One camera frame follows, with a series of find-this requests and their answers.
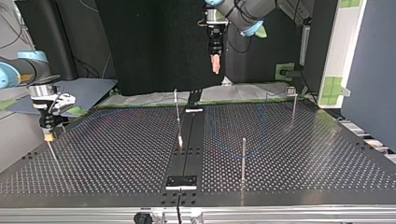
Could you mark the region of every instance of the black curtain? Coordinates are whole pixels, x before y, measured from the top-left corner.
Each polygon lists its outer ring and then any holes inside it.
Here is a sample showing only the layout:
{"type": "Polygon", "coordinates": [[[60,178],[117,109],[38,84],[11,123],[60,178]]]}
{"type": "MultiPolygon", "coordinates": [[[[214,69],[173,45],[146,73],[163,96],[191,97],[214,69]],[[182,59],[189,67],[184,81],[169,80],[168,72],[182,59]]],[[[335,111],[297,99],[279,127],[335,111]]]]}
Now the black curtain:
{"type": "Polygon", "coordinates": [[[211,72],[203,1],[96,0],[123,95],[219,85],[211,72]]]}

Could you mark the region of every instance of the metal rod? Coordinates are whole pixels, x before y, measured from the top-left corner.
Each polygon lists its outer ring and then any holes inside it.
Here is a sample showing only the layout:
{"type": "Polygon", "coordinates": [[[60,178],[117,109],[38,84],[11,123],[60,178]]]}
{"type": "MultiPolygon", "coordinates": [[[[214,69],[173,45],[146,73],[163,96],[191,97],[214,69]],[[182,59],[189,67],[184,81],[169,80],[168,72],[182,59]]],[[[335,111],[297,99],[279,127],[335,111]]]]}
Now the metal rod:
{"type": "Polygon", "coordinates": [[[245,168],[246,168],[246,155],[247,155],[247,139],[242,139],[242,188],[245,188],[245,168]]]}
{"type": "Polygon", "coordinates": [[[55,151],[53,150],[53,147],[52,147],[52,145],[50,144],[49,141],[47,141],[47,145],[49,146],[50,154],[52,155],[53,159],[55,160],[56,165],[58,166],[59,171],[61,172],[61,175],[64,175],[64,172],[61,169],[61,164],[58,161],[58,157],[56,156],[55,151]]]}
{"type": "Polygon", "coordinates": [[[297,98],[298,98],[298,94],[296,94],[296,95],[294,96],[293,119],[294,119],[294,116],[295,116],[295,114],[296,114],[297,98]]]}
{"type": "Polygon", "coordinates": [[[177,97],[177,90],[174,92],[175,94],[175,103],[176,103],[176,112],[177,112],[177,127],[178,127],[178,135],[177,135],[177,140],[178,140],[178,145],[180,147],[180,150],[183,148],[183,138],[181,137],[181,120],[180,120],[180,113],[178,110],[178,97],[177,97]]]}

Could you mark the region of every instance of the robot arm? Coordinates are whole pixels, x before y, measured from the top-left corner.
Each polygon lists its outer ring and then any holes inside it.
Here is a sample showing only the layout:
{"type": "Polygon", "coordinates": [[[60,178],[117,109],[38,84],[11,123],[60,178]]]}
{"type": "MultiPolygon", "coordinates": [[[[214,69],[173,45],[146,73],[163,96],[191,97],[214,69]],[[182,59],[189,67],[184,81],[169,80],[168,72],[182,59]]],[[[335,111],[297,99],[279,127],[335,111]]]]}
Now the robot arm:
{"type": "Polygon", "coordinates": [[[241,35],[266,37],[262,26],[264,17],[284,0],[205,0],[206,25],[209,35],[209,54],[213,72],[218,74],[223,52],[223,35],[229,22],[241,35]]]}
{"type": "Polygon", "coordinates": [[[33,106],[40,112],[40,127],[45,139],[53,140],[53,129],[67,118],[61,113],[72,106],[76,98],[68,93],[58,93],[53,81],[47,57],[42,51],[22,51],[18,59],[0,57],[0,89],[26,86],[33,106]]]}

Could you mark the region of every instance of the vertical metal post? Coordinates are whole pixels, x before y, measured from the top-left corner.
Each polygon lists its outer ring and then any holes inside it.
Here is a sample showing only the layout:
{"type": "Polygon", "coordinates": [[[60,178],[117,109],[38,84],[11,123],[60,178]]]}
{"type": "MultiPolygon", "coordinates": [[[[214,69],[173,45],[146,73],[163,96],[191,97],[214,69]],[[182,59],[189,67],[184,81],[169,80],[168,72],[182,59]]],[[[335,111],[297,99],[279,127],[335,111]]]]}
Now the vertical metal post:
{"type": "Polygon", "coordinates": [[[298,98],[298,94],[295,94],[295,96],[294,96],[294,105],[293,105],[293,120],[294,120],[294,116],[296,114],[297,98],[298,98]]]}
{"type": "Polygon", "coordinates": [[[242,188],[245,188],[245,169],[246,169],[246,155],[247,155],[247,139],[242,139],[242,188]]]}
{"type": "Polygon", "coordinates": [[[176,103],[177,127],[178,127],[177,140],[178,140],[178,145],[179,145],[180,150],[181,150],[183,148],[183,138],[181,137],[181,124],[180,124],[180,113],[179,113],[179,110],[178,110],[177,90],[175,90],[175,103],[176,103]]]}

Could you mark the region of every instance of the orange object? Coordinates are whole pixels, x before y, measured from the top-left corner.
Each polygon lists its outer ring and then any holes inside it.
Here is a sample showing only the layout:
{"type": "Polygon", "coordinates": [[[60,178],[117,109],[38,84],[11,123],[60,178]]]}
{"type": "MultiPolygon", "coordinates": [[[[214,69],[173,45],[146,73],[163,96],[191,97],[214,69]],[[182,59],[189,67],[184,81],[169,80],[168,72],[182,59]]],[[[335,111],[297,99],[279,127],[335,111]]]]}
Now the orange object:
{"type": "Polygon", "coordinates": [[[218,54],[216,55],[211,55],[211,60],[212,60],[212,71],[218,75],[220,71],[220,56],[218,54]]]}

